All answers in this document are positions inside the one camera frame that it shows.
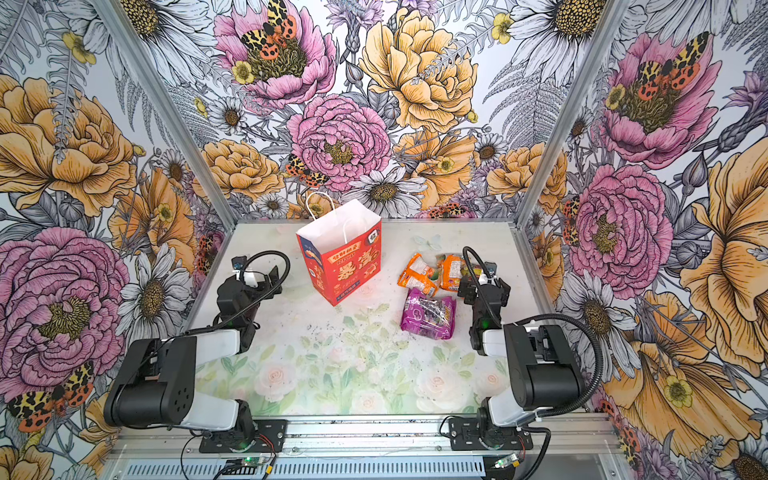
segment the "orange snack bag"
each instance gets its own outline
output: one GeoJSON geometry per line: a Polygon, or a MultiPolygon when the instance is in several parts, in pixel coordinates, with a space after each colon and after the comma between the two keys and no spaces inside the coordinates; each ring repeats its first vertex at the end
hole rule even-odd
{"type": "Polygon", "coordinates": [[[439,272],[427,265],[422,259],[420,253],[411,257],[408,266],[400,274],[397,284],[407,288],[416,288],[429,296],[434,296],[437,292],[437,283],[439,272]]]}

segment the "black mounting plate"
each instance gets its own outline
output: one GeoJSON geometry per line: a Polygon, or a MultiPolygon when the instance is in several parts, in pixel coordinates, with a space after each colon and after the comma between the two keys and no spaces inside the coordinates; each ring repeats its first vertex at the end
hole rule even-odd
{"type": "Polygon", "coordinates": [[[478,420],[475,417],[451,417],[448,419],[448,432],[451,437],[451,450],[464,452],[468,450],[491,450],[489,447],[499,445],[493,450],[530,450],[533,440],[526,432],[518,432],[514,427],[494,427],[488,430],[485,444],[480,441],[478,420]]]}
{"type": "MultiPolygon", "coordinates": [[[[275,453],[283,451],[283,442],[285,441],[286,427],[288,426],[287,420],[253,420],[253,426],[256,428],[257,435],[264,435],[267,437],[273,445],[275,445],[275,453]]],[[[235,450],[231,449],[226,443],[222,443],[214,436],[209,439],[203,438],[200,442],[200,453],[232,453],[235,450]]],[[[237,450],[241,453],[270,453],[272,449],[263,440],[256,437],[253,444],[245,450],[237,450]]]]}

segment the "white daisy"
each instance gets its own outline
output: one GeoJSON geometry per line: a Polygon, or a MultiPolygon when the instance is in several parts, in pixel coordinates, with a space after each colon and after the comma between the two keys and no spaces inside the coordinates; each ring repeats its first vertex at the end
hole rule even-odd
{"type": "Polygon", "coordinates": [[[259,197],[255,208],[269,218],[285,218],[288,214],[288,200],[278,194],[266,194],[259,197]]]}
{"type": "Polygon", "coordinates": [[[146,338],[167,338],[181,328],[181,312],[190,298],[190,274],[176,260],[176,248],[163,243],[152,265],[144,252],[136,261],[138,283],[129,283],[120,295],[117,334],[130,332],[127,344],[146,338]]]}
{"type": "Polygon", "coordinates": [[[245,123],[243,104],[235,97],[223,97],[208,104],[208,121],[229,135],[239,134],[245,123]]]}
{"type": "Polygon", "coordinates": [[[720,471],[723,480],[750,480],[768,477],[768,439],[747,435],[739,442],[739,456],[720,471]]]}
{"type": "MultiPolygon", "coordinates": [[[[630,378],[634,378],[635,369],[641,367],[637,353],[621,335],[622,331],[634,329],[634,317],[626,310],[612,307],[613,301],[614,292],[611,286],[603,285],[598,276],[592,277],[585,270],[583,277],[573,272],[565,274],[557,305],[558,312],[589,325],[598,335],[604,358],[603,382],[620,378],[614,362],[611,361],[611,354],[618,368],[630,378]]],[[[581,358],[582,366],[593,366],[594,351],[587,336],[570,323],[560,324],[568,341],[576,345],[576,353],[581,358]]]]}
{"type": "MultiPolygon", "coordinates": [[[[216,44],[207,32],[211,19],[206,2],[121,0],[121,4],[167,83],[176,86],[190,78],[204,78],[200,66],[210,59],[203,47],[216,44]]],[[[106,51],[114,76],[123,78],[126,68],[121,53],[92,0],[61,0],[58,9],[69,19],[69,28],[83,37],[85,49],[96,54],[106,51]]]]}
{"type": "Polygon", "coordinates": [[[480,134],[475,143],[475,151],[480,157],[480,161],[496,161],[500,156],[507,153],[509,145],[499,134],[480,134]]]}
{"type": "Polygon", "coordinates": [[[360,200],[370,210],[382,217],[412,217],[422,208],[423,195],[414,195],[426,190],[424,177],[403,179],[405,167],[396,167],[385,176],[378,170],[362,175],[359,180],[349,182],[353,189],[342,197],[342,202],[360,200]]]}
{"type": "Polygon", "coordinates": [[[729,19],[743,22],[755,4],[756,0],[654,0],[646,7],[650,19],[645,29],[658,31],[662,42],[672,37],[672,43],[679,45],[703,31],[724,33],[729,19]]]}
{"type": "Polygon", "coordinates": [[[185,177],[190,176],[191,172],[187,169],[187,162],[184,161],[184,157],[181,152],[169,148],[157,159],[158,167],[163,169],[163,173],[171,180],[175,180],[179,184],[186,180],[185,177]]]}
{"type": "Polygon", "coordinates": [[[606,0],[517,0],[508,33],[521,41],[512,63],[528,62],[525,76],[540,65],[542,78],[561,86],[576,71],[600,20],[606,0]]]}

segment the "white bag handle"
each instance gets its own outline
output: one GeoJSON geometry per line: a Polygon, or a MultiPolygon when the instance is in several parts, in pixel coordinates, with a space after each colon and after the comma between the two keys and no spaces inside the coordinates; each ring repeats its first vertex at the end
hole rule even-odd
{"type": "MultiPolygon", "coordinates": [[[[331,203],[331,211],[333,211],[333,212],[336,211],[336,204],[333,203],[333,198],[331,198],[331,196],[328,195],[327,193],[321,192],[321,191],[318,191],[318,190],[312,190],[311,192],[309,192],[306,195],[306,197],[304,197],[304,203],[308,204],[310,202],[310,197],[313,196],[314,194],[325,195],[326,197],[328,197],[328,201],[331,203]]],[[[306,209],[310,211],[310,215],[312,216],[312,220],[317,220],[317,217],[315,217],[315,214],[314,214],[314,212],[312,212],[312,209],[309,208],[309,207],[307,207],[306,209]]],[[[344,224],[341,227],[342,234],[344,235],[344,244],[349,242],[349,240],[346,239],[346,225],[349,223],[350,220],[351,220],[351,218],[348,218],[347,221],[344,222],[344,224]]]]}

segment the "floral tablecloth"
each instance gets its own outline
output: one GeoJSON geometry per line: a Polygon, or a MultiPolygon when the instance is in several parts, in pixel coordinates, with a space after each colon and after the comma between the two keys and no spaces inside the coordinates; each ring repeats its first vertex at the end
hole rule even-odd
{"type": "Polygon", "coordinates": [[[506,360],[478,356],[469,344],[470,306],[459,300],[452,339],[416,336],[399,328],[406,289],[396,285],[414,252],[430,261],[469,244],[512,286],[502,317],[538,313],[507,224],[384,223],[382,271],[336,307],[312,287],[296,241],[300,227],[238,226],[193,326],[216,313],[215,289],[231,275],[231,257],[277,248],[292,269],[283,293],[262,303],[250,350],[201,366],[198,391],[245,399],[254,415],[355,415],[469,413],[508,386],[506,360]]]}

